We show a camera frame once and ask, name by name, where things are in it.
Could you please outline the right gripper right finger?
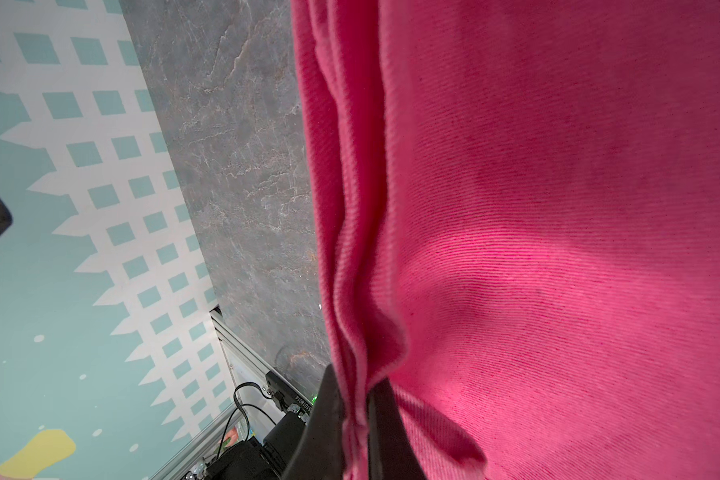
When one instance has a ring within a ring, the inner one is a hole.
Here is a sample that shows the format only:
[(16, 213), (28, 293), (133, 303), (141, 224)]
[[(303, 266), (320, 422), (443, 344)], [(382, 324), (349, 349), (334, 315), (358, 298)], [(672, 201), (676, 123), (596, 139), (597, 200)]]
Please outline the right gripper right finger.
[(389, 380), (375, 385), (367, 400), (368, 477), (372, 480), (425, 480)]

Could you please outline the pink long pants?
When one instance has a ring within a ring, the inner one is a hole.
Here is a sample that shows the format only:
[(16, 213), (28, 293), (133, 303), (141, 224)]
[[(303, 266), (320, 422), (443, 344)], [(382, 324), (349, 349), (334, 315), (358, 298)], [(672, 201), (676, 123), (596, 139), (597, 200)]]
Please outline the pink long pants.
[(295, 1), (343, 477), (720, 479), (720, 1)]

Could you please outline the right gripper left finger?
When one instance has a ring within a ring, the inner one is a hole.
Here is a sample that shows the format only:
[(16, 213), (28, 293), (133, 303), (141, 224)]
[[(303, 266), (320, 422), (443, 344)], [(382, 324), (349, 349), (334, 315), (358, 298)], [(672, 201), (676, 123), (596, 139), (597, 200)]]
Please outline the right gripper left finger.
[(344, 402), (332, 365), (326, 367), (305, 431), (283, 474), (286, 480), (341, 480)]

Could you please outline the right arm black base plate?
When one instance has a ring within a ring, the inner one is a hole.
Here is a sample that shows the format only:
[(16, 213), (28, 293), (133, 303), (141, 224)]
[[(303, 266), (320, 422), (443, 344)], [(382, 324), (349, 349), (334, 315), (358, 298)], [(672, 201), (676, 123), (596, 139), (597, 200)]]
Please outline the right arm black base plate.
[(287, 412), (263, 441), (256, 437), (238, 442), (209, 466), (190, 470), (182, 479), (275, 480), (283, 479), (306, 429), (295, 413)]

